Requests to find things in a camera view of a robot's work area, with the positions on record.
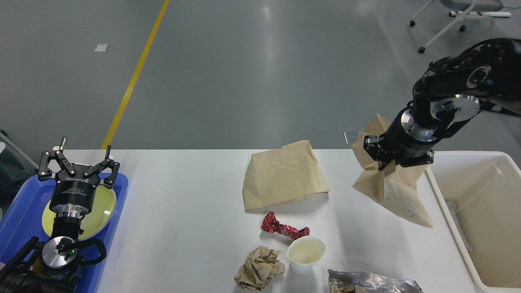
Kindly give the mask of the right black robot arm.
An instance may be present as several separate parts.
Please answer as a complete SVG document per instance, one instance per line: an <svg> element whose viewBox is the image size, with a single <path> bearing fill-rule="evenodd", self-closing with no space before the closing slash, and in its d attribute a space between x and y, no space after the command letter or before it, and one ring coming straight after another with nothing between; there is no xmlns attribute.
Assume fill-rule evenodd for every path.
<svg viewBox="0 0 521 293"><path fill-rule="evenodd" d="M385 132L366 135L363 149L383 170L433 163L432 148L480 112L520 116L521 43L481 41L458 56L431 62L412 89L412 100Z"/></svg>

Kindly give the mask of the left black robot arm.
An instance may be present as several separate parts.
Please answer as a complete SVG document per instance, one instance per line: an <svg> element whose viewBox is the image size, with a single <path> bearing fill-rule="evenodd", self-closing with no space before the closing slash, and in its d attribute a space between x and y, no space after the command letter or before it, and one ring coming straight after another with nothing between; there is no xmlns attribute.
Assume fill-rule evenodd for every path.
<svg viewBox="0 0 521 293"><path fill-rule="evenodd" d="M100 239L80 239L81 224L93 211L97 188L115 185L120 163L110 156L111 145L94 166L71 163L64 156L66 141L63 137L57 149L42 153L37 173L39 181L55 182L48 207L54 214L50 237L31 237L2 266L2 293L72 293L83 269L107 256Z"/></svg>

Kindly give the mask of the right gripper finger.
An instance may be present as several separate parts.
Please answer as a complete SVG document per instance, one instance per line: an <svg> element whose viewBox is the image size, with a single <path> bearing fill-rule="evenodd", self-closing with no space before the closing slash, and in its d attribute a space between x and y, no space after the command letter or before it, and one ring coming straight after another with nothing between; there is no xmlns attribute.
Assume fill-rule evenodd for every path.
<svg viewBox="0 0 521 293"><path fill-rule="evenodd" d="M428 150L428 152L422 156L406 158L406 160L401 163L401 166L406 168L432 164L434 162L434 155L435 152L433 150Z"/></svg>
<svg viewBox="0 0 521 293"><path fill-rule="evenodd" d="M385 135L366 135L363 138L363 149L373 161L378 162L379 171L384 170L389 163L396 160L396 152Z"/></svg>

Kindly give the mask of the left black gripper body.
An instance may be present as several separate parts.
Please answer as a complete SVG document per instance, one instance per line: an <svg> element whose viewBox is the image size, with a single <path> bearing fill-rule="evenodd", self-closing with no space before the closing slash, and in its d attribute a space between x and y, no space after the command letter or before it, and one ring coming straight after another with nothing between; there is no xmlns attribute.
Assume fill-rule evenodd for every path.
<svg viewBox="0 0 521 293"><path fill-rule="evenodd" d="M84 177L84 173L73 175L57 173L55 181L50 211L58 217L79 219L92 211L96 188L101 182L98 174Z"/></svg>

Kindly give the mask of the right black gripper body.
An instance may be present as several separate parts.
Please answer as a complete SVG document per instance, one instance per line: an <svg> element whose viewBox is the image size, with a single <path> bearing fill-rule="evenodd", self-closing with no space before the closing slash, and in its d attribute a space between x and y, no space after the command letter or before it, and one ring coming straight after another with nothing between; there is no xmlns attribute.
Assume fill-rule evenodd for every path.
<svg viewBox="0 0 521 293"><path fill-rule="evenodd" d="M441 139L436 138L434 129L418 124L412 115L412 108L404 108L383 134L383 145L388 152L384 164L395 161L396 164L411 166L409 159L424 156Z"/></svg>

